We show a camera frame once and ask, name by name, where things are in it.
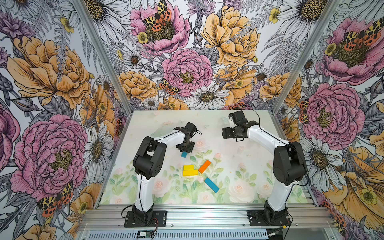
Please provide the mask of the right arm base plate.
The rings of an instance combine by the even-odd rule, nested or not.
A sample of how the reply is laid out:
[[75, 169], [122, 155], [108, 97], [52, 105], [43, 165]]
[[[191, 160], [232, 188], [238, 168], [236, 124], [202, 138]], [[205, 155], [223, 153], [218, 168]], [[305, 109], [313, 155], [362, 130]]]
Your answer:
[[248, 210], [247, 217], [252, 227], [271, 226], [282, 228], [291, 225], [291, 217], [287, 210], [280, 212], [274, 212], [269, 209]]

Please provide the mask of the orange block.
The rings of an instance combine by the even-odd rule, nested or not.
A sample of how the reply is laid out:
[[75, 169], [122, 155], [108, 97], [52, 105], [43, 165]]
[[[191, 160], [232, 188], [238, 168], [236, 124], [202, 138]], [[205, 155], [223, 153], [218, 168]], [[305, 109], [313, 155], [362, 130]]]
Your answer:
[[211, 165], [211, 162], [209, 160], [206, 160], [201, 167], [198, 169], [198, 171], [203, 174], [204, 171]]

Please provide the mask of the long yellow block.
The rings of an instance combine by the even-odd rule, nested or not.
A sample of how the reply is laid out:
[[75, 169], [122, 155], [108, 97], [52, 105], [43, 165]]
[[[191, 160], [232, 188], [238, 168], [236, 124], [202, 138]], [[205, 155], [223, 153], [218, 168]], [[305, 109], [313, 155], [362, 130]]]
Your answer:
[[183, 177], [198, 176], [198, 170], [183, 170]]

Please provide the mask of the small yellow block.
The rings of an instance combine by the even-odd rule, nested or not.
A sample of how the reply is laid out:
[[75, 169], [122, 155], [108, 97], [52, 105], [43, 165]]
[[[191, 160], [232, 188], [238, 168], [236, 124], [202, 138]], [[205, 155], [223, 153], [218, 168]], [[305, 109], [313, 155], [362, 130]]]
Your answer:
[[194, 165], [184, 165], [183, 166], [184, 171], [190, 171], [190, 170], [194, 170], [194, 169], [195, 169]]

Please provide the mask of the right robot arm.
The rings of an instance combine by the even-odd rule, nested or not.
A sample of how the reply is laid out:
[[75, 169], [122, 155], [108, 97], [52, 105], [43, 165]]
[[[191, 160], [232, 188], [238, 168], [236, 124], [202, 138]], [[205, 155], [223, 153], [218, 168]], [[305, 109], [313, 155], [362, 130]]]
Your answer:
[[250, 139], [273, 154], [275, 183], [270, 197], [265, 201], [264, 210], [255, 214], [262, 222], [277, 226], [289, 225], [292, 217], [288, 213], [287, 201], [294, 186], [307, 175], [308, 168], [302, 145], [289, 142], [264, 130], [256, 121], [248, 121], [243, 111], [229, 114], [230, 126], [223, 128], [222, 136], [237, 142]]

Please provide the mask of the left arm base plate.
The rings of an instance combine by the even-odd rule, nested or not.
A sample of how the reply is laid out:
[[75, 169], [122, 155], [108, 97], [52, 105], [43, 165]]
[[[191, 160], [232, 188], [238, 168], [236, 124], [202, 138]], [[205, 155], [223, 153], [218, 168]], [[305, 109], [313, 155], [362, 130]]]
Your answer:
[[144, 227], [158, 227], [164, 228], [167, 223], [167, 211], [153, 211], [152, 217], [142, 218], [134, 214], [133, 211], [128, 211], [125, 217], [125, 228], [144, 228]]

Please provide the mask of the left aluminium corner post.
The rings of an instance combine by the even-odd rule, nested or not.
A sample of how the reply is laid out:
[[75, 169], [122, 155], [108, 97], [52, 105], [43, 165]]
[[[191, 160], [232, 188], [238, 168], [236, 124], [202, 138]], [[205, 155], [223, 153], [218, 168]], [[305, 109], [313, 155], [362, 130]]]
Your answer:
[[95, 47], [95, 50], [97, 51], [97, 54], [99, 58], [101, 59], [101, 62], [103, 63], [107, 75], [110, 77], [112, 84], [115, 86], [115, 89], [117, 91], [117, 94], [122, 102], [122, 105], [128, 114], [129, 117], [132, 117], [133, 110], [131, 108], [131, 105], [127, 99], [127, 96], [123, 90], [123, 87], [118, 79], [118, 75], [112, 65], [112, 62], [108, 56], [108, 53], [106, 51], [106, 48], [103, 44], [103, 41], [101, 37], [98, 34], [98, 30], [96, 29], [95, 24], [93, 23], [93, 20], [91, 18], [91, 15], [88, 11], [88, 8], [86, 6], [86, 3], [84, 1], [74, 1], [74, 7], [76, 11], [78, 12], [78, 15], [87, 30], [89, 34], [89, 38], [92, 42], [92, 44]]

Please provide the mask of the right aluminium corner post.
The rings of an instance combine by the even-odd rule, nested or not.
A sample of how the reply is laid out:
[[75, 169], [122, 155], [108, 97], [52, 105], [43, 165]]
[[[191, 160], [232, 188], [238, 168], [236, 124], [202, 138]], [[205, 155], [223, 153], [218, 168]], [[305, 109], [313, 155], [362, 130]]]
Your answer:
[[305, 44], [303, 51], [299, 55], [299, 58], [292, 69], [285, 86], [283, 87], [281, 93], [279, 94], [279, 97], [274, 102], [274, 105], [272, 107], [273, 116], [275, 116], [278, 113], [278, 110], [280, 109], [281, 105], [285, 102], [285, 99], [287, 98], [288, 94], [290, 93], [290, 90], [292, 89], [294, 83], [296, 82], [296, 79], [298, 78], [302, 67], [304, 66], [306, 60], [308, 59], [312, 50], [314, 49], [315, 44], [318, 42], [323, 32], [328, 28], [328, 24], [331, 21], [331, 18], [334, 15], [334, 13], [336, 12], [336, 9], [339, 4], [340, 4], [339, 0], [328, 1], [328, 3], [326, 4], [325, 9], [322, 15], [320, 16], [320, 19], [315, 25], [313, 33], [309, 35], [308, 41]]

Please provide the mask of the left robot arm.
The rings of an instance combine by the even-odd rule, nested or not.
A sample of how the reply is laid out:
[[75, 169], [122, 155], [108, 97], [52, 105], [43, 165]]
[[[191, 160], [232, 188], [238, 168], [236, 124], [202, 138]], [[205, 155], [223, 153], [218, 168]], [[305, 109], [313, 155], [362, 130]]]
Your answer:
[[153, 217], [153, 188], [156, 177], [164, 163], [168, 148], [177, 148], [181, 153], [191, 153], [195, 143], [191, 138], [198, 132], [195, 124], [188, 122], [185, 127], [176, 127], [170, 133], [158, 137], [145, 137], [133, 159], [138, 175], [138, 194], [132, 211], [134, 216], [148, 222]]

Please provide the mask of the aluminium front rail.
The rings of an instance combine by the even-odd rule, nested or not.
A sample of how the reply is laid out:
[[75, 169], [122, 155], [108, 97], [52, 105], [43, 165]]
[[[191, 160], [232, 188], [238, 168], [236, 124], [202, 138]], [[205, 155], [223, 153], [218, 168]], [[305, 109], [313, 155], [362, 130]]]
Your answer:
[[[126, 212], [123, 205], [101, 205], [88, 210], [80, 226], [86, 230], [123, 230]], [[249, 229], [249, 210], [262, 210], [262, 204], [229, 205], [155, 205], [157, 211], [167, 211], [166, 229]], [[334, 222], [326, 208], [313, 204], [289, 204], [294, 218], [293, 229], [332, 228]]]

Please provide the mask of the aluminium corner post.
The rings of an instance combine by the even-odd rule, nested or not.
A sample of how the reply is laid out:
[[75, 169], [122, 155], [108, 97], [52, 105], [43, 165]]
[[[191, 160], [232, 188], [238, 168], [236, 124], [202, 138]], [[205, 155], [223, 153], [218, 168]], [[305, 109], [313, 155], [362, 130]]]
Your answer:
[[312, 50], [314, 49], [315, 44], [318, 42], [323, 32], [328, 28], [328, 24], [331, 21], [331, 18], [334, 15], [334, 13], [336, 12], [336, 9], [339, 4], [340, 4], [339, 0], [328, 1], [328, 3], [326, 4], [325, 9], [322, 15], [320, 16], [320, 19], [315, 25], [313, 33], [309, 35], [308, 41], [305, 44], [303, 51], [299, 55], [299, 58], [292, 69], [285, 86], [283, 87], [281, 93], [279, 94], [279, 97], [274, 102], [274, 105], [272, 107], [273, 116], [275, 116], [278, 113], [278, 110], [280, 109], [281, 105], [285, 102], [285, 99], [287, 98], [288, 94], [290, 93], [290, 90], [292, 89], [294, 83], [296, 82], [296, 79], [298, 78], [302, 67], [304, 66], [306, 60], [308, 59]]
[[118, 75], [112, 65], [112, 62], [108, 56], [108, 53], [106, 51], [106, 48], [103, 44], [103, 41], [101, 37], [98, 34], [98, 30], [96, 29], [95, 24], [93, 23], [93, 20], [91, 18], [91, 15], [88, 11], [88, 8], [86, 6], [86, 3], [84, 1], [74, 1], [74, 7], [76, 11], [78, 12], [78, 15], [87, 30], [89, 34], [89, 38], [92, 42], [92, 44], [95, 47], [95, 50], [97, 51], [97, 54], [99, 58], [101, 59], [101, 62], [103, 63], [107, 75], [110, 77], [112, 84], [115, 86], [115, 89], [117, 91], [117, 94], [122, 102], [122, 105], [128, 114], [129, 117], [132, 117], [133, 110], [131, 108], [131, 105], [127, 99], [127, 96], [123, 90], [123, 87], [118, 79]]

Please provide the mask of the small green circuit board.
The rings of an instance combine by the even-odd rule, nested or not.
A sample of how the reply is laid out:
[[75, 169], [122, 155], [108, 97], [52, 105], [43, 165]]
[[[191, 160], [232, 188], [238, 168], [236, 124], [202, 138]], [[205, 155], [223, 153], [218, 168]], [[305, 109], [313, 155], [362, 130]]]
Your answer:
[[153, 239], [155, 236], [155, 231], [138, 231], [136, 235], [136, 239]]

